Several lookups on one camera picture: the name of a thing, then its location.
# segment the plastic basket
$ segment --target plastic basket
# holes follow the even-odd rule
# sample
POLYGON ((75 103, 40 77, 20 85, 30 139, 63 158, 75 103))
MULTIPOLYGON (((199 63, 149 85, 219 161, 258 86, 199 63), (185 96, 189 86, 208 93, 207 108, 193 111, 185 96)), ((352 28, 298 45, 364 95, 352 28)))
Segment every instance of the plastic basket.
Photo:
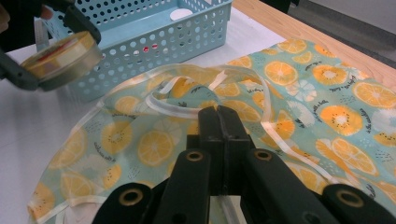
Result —
MULTIPOLYGON (((103 60, 67 88, 84 101, 104 95, 122 81, 154 67, 181 63, 225 43, 232 0, 77 0, 78 7, 102 35, 103 60), (190 16, 172 21, 187 8, 190 16)), ((57 39, 71 31, 63 14, 46 21, 57 39)))

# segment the floor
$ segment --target floor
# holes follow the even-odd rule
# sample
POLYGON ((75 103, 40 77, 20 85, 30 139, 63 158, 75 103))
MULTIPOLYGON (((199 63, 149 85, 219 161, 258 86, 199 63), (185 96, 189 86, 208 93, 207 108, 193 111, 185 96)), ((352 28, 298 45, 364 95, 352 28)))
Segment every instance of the floor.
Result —
POLYGON ((300 0, 291 5, 290 16, 396 68, 396 35, 368 23, 355 20, 329 8, 300 0))

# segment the white table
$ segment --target white table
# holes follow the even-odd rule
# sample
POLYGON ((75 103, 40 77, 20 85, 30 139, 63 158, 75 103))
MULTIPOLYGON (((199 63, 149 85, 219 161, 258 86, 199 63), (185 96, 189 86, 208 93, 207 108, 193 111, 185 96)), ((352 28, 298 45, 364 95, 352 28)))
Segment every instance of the white table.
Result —
MULTIPOLYGON (((186 63, 212 66, 284 40, 233 8, 226 44, 186 63)), ((35 46, 10 52, 22 62, 35 46)), ((67 98, 64 90, 22 91, 0 82, 0 223, 26 223, 29 202, 42 172, 73 126, 95 106, 67 98)))

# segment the fabric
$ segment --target fabric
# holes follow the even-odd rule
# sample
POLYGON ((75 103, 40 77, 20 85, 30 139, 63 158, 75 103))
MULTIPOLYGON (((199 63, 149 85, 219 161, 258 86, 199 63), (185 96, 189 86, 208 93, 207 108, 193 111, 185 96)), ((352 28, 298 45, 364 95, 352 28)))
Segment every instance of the fabric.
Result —
MULTIPOLYGON (((276 152, 309 189, 345 183, 396 215, 396 94, 291 39, 228 65, 165 65, 120 84, 49 162, 28 205, 32 222, 92 218, 116 187, 159 184, 198 133, 197 112, 212 105, 236 110, 256 147, 276 152)), ((211 209, 212 223, 226 223, 219 201, 211 209)))

